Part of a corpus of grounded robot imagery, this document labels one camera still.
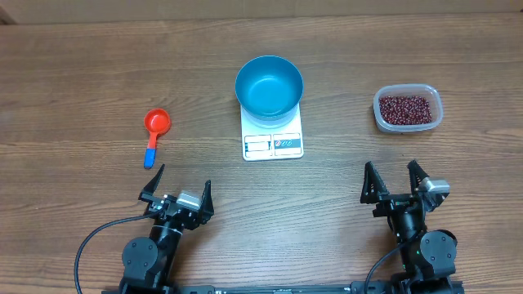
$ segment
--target wooden table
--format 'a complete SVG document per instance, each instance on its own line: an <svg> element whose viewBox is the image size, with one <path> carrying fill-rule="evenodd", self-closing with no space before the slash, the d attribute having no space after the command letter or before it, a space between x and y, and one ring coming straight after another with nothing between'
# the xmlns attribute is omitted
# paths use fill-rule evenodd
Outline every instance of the wooden table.
<svg viewBox="0 0 523 294"><path fill-rule="evenodd" d="M289 58L306 82L305 156L247 163L234 82L255 56ZM410 136L378 131L383 86L429 83L445 118ZM0 292L73 293L85 236L143 212L142 118L163 107L172 130L160 193L201 193L216 215L187 232L175 278L246 286L363 280L394 247L359 203L373 160L389 190L409 190L417 158L452 185L427 216L458 237L468 293L523 287L523 15L353 16L3 26L0 28ZM121 251L150 220L102 231L80 262L86 293L118 285ZM396 257L376 278L401 271Z"/></svg>

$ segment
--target blue bowl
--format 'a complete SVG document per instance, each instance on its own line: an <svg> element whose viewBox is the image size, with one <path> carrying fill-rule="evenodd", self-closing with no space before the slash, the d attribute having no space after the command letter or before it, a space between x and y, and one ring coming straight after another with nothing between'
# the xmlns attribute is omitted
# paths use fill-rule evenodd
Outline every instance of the blue bowl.
<svg viewBox="0 0 523 294"><path fill-rule="evenodd" d="M297 108L303 96L303 78L290 61L260 56L239 71L235 90L239 103L252 116L276 120Z"/></svg>

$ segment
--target adzuki bean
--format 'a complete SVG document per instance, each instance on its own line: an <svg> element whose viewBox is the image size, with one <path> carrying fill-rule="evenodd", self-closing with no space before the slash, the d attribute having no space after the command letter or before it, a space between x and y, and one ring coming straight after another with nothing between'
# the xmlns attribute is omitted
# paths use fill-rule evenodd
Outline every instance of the adzuki bean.
<svg viewBox="0 0 523 294"><path fill-rule="evenodd" d="M385 96L379 99L382 118L392 125L432 123L431 107L420 96Z"/></svg>

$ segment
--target blue handle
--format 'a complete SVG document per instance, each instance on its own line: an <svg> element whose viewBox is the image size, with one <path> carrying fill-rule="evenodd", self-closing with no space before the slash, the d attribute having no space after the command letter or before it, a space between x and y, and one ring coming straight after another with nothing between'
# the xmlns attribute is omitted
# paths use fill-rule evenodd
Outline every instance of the blue handle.
<svg viewBox="0 0 523 294"><path fill-rule="evenodd" d="M156 149L149 149L145 152L144 168L150 169L154 165L154 158L156 157Z"/></svg>

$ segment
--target red spoon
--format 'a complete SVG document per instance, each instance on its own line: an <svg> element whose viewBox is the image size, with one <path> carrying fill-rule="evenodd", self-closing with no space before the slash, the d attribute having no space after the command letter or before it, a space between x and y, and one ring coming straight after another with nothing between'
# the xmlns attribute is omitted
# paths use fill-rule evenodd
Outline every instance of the red spoon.
<svg viewBox="0 0 523 294"><path fill-rule="evenodd" d="M156 157L156 138L165 134L171 128L171 118L163 109L152 109L144 118L144 124L149 131L149 144L145 152L144 168L152 168Z"/></svg>

